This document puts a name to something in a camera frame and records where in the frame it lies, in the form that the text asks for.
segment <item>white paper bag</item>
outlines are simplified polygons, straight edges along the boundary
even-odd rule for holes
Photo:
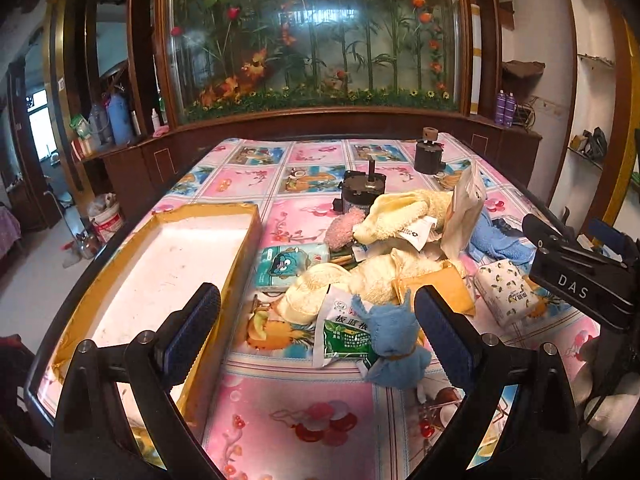
[[[460,251],[469,245],[484,200],[486,189],[480,175],[480,169],[475,160],[460,175],[460,180],[453,189],[450,211],[444,224],[440,248],[447,258],[457,258]]]

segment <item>blue bottle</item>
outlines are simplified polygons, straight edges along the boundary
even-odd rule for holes
[[[507,97],[504,95],[504,91],[500,90],[498,97],[495,100],[495,123],[502,124],[504,121],[504,105],[507,102]]]
[[[507,102],[504,105],[504,125],[507,128],[511,128],[513,124],[513,117],[516,114],[516,99],[513,93],[510,93],[507,97]]]
[[[134,134],[129,119],[129,107],[127,107],[127,100],[122,94],[117,92],[111,94],[111,99],[107,105],[107,113],[109,114],[116,144],[126,144],[133,140]]]

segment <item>blue gripper pad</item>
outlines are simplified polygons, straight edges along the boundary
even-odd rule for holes
[[[182,384],[220,313],[220,291],[200,285],[182,310],[169,314],[158,329],[156,362],[165,388]]]
[[[450,309],[433,285],[423,286],[418,290],[414,311],[451,384],[469,392],[475,383],[474,369],[479,356],[468,348],[463,337],[476,339],[478,332],[462,314],[456,314]],[[464,328],[465,323],[472,332]]]

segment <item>blue stuffed toy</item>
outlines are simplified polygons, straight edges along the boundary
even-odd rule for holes
[[[359,296],[351,307],[367,323],[371,347],[380,357],[369,369],[365,380],[379,386],[406,390],[415,388],[431,362],[431,352],[416,344],[420,325],[411,311],[407,291],[402,305],[374,305],[367,312]]]

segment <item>pink cloth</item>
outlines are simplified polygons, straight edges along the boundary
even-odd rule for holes
[[[0,258],[20,239],[20,222],[4,206],[0,206]]]

